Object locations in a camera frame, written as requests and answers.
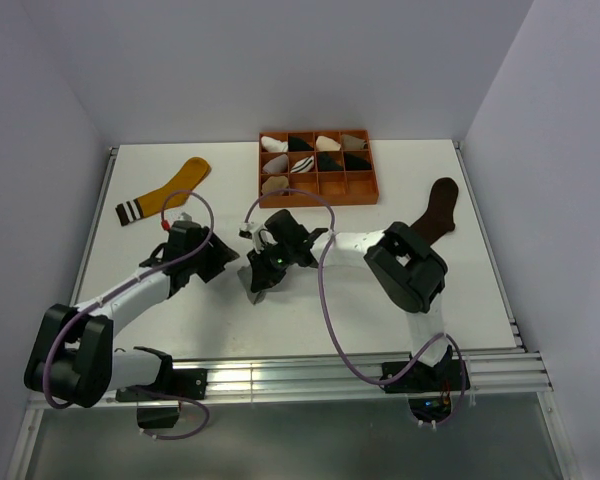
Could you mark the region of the grey sock black stripes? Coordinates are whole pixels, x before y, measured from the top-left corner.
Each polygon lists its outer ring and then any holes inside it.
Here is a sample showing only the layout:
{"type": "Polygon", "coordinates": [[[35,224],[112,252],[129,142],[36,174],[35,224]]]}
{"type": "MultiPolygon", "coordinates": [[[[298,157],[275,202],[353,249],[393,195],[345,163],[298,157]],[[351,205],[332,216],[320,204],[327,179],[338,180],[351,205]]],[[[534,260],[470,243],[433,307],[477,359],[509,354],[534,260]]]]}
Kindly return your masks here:
{"type": "Polygon", "coordinates": [[[237,271],[247,299],[252,305],[264,300],[266,293],[282,279],[279,273],[253,266],[244,266],[237,271]]]}

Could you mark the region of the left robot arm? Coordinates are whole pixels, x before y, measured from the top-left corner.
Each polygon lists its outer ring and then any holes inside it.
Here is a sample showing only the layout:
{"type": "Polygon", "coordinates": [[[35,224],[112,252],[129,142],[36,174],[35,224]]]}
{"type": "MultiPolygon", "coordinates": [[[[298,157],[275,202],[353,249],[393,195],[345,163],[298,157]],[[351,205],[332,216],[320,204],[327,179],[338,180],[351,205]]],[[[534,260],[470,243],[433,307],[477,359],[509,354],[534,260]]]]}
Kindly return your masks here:
{"type": "Polygon", "coordinates": [[[167,397],[175,386],[172,356],[149,347],[118,351],[115,337],[191,277],[209,282],[238,257],[210,228],[173,223],[167,240],[123,282],[89,301],[55,304],[45,312],[25,367],[25,386],[45,394],[55,408],[89,408],[109,391],[134,387],[152,399],[167,397]]]}

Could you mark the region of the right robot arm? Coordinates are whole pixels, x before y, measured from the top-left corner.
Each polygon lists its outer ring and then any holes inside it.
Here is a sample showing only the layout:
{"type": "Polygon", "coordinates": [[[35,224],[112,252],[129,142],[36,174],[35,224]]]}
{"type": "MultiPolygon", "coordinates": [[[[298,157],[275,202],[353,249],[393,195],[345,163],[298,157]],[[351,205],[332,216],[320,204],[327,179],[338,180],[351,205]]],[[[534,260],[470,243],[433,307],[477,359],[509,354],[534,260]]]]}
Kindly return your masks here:
{"type": "Polygon", "coordinates": [[[356,377],[372,385],[388,386],[413,374],[415,383],[426,390],[437,388],[446,379],[453,342],[444,333],[440,295],[448,267],[414,228],[394,222],[373,232],[337,233],[332,227],[308,231],[283,209],[263,224],[244,222],[239,235],[253,243],[247,255],[249,265],[239,270],[239,277],[254,304],[284,279],[289,267],[317,271],[319,301],[328,334],[341,360],[356,377]],[[364,375],[340,345],[324,285],[329,266],[368,269],[392,303],[407,314],[416,352],[391,377],[373,380],[364,375]]]}

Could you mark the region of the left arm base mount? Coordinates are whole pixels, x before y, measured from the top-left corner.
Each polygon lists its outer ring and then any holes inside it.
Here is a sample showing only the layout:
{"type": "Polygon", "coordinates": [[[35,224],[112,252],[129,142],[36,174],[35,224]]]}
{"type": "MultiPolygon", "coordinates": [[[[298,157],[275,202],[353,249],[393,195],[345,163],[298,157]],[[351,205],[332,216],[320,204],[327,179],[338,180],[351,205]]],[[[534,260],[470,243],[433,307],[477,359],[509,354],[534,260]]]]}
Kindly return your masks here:
{"type": "Polygon", "coordinates": [[[208,384],[208,370],[204,368],[174,370],[164,386],[136,386],[119,389],[115,400],[119,403],[136,405],[136,423],[144,434],[155,435],[157,439],[183,439],[203,431],[210,420],[209,409],[201,403],[205,399],[208,384]],[[140,403],[150,401],[176,401],[176,406],[147,407],[140,403]],[[182,419],[184,405],[200,409],[202,420],[199,426],[188,433],[174,434],[171,430],[182,419]]]}

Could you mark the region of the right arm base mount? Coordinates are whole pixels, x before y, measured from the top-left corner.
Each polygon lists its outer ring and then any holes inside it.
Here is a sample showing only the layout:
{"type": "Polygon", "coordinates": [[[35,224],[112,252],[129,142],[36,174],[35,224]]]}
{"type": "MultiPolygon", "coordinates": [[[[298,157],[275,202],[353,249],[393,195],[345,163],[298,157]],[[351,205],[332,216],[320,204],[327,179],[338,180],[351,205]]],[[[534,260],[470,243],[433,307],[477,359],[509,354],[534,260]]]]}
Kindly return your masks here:
{"type": "Polygon", "coordinates": [[[432,429],[452,416],[470,388],[466,362],[454,359],[450,348],[434,367],[417,362],[400,379],[382,386],[387,394],[406,394],[417,423],[432,429]]]}

